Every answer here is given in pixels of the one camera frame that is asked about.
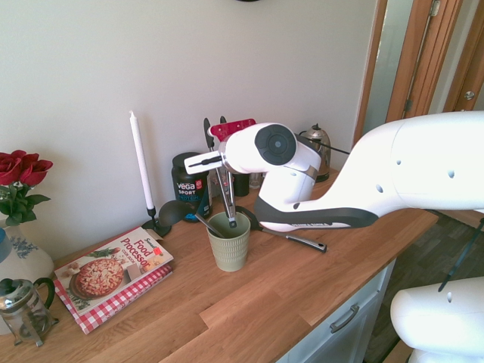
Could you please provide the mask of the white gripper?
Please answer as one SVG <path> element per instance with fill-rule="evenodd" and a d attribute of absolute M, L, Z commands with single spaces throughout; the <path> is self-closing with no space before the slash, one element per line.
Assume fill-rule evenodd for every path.
<path fill-rule="evenodd" d="M 185 159 L 184 165 L 189 175 L 198 174 L 221 167 L 222 156 L 217 150 L 210 151 Z"/>

